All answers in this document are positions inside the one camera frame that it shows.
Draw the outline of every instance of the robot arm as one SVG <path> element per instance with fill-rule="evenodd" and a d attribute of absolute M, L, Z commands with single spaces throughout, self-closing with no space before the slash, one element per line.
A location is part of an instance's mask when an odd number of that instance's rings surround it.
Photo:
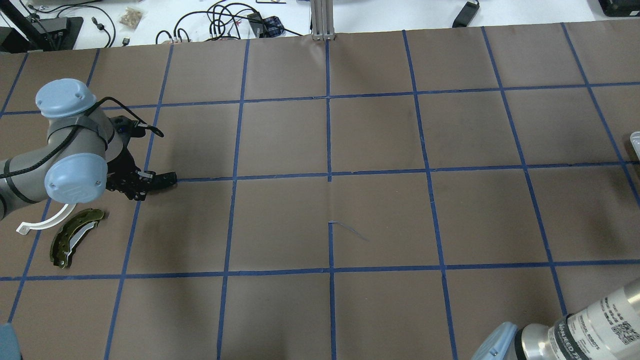
<path fill-rule="evenodd" d="M 144 200 L 148 191 L 177 182 L 174 172 L 157 176 L 141 171 L 127 150 L 131 137 L 142 137 L 148 129 L 162 133 L 140 118 L 110 119 L 101 102 L 75 79 L 52 81 L 40 89 L 36 104 L 49 119 L 48 144 L 0 161 L 0 220 L 48 197 L 75 204 L 118 190 Z"/>

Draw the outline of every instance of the light blue joint cap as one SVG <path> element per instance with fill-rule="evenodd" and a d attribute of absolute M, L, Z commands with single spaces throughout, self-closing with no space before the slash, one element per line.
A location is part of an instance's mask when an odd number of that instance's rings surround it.
<path fill-rule="evenodd" d="M 0 325 L 0 360 L 20 360 L 20 347 L 10 323 Z"/>
<path fill-rule="evenodd" d="M 471 360 L 503 360 L 518 327 L 510 322 L 504 322 L 495 329 L 476 351 Z"/>
<path fill-rule="evenodd" d="M 46 84 L 36 94 L 36 105 L 42 116 L 60 119 L 81 113 L 96 103 L 93 93 L 82 81 L 59 79 Z"/>
<path fill-rule="evenodd" d="M 83 152 L 60 159 L 47 171 L 47 194 L 63 204 L 98 199 L 107 185 L 107 162 L 96 154 Z"/>

